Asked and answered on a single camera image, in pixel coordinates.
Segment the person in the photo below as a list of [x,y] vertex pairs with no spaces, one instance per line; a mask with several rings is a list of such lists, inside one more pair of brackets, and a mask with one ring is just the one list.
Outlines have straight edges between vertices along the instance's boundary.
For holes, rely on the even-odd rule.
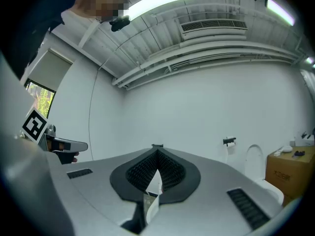
[[85,18],[111,21],[128,9],[128,0],[15,0],[19,14],[4,12],[9,19],[1,37],[1,51],[11,69],[21,79],[25,68],[37,55],[47,31],[64,24],[61,13],[70,10]]

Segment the window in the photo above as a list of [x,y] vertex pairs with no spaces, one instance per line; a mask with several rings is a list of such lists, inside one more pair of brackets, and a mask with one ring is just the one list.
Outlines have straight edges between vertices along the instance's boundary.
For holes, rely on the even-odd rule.
[[48,118],[51,103],[56,92],[32,80],[26,82],[26,90],[35,98],[35,108]]

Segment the air vent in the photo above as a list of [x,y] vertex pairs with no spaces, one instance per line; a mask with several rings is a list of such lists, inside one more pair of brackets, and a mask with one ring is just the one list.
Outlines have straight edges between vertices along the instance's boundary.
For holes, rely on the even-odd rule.
[[267,215],[242,189],[234,189],[227,193],[253,230],[269,221]]
[[246,29],[246,23],[238,20],[230,20],[230,19],[211,19],[211,20],[202,20],[189,22],[185,24],[181,24],[183,32],[191,31],[191,30],[201,30],[208,28],[241,28]]
[[79,171],[68,172],[67,175],[70,179],[72,179],[72,178],[81,177],[81,176],[90,174],[92,172],[93,171],[90,169],[83,169],[83,170],[79,170]]

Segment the ceiling vent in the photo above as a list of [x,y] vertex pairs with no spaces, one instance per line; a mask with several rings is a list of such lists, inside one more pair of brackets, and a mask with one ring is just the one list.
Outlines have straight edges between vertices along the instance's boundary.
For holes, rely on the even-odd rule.
[[244,21],[231,19],[208,19],[180,24],[184,40],[221,34],[245,35],[247,30]]

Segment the cardboard box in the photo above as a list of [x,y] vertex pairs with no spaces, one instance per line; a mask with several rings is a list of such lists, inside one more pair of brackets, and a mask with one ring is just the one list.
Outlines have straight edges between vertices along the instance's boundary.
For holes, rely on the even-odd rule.
[[[305,151],[303,156],[294,156],[296,151]],[[293,147],[290,153],[267,157],[265,180],[284,194],[283,206],[303,195],[315,167],[315,146]]]

